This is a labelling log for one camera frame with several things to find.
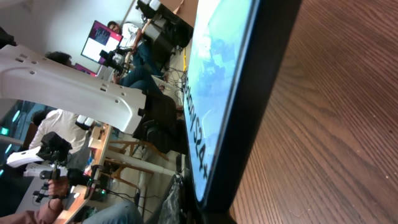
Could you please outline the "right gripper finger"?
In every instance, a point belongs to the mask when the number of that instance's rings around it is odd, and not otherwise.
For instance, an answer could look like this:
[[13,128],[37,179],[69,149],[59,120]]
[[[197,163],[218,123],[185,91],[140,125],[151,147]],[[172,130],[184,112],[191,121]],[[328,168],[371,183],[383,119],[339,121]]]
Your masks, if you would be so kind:
[[184,207],[185,187],[183,176],[175,174],[154,213],[155,224],[186,224],[188,221],[187,209]]

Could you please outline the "Samsung Galaxy smartphone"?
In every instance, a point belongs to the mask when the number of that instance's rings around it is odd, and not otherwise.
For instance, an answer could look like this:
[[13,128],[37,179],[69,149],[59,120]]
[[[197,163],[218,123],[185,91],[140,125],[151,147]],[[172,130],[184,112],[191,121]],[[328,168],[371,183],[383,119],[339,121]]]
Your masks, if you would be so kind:
[[184,88],[195,203],[231,206],[300,0],[200,0]]

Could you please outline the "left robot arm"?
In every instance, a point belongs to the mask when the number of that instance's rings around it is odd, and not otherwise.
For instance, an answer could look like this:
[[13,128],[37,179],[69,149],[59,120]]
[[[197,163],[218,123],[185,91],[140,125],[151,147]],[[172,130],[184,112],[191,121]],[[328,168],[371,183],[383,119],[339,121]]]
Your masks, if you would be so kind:
[[1,98],[41,103],[104,122],[164,154],[188,152],[185,122],[177,118],[180,109],[144,68],[109,83],[17,45],[2,30]]

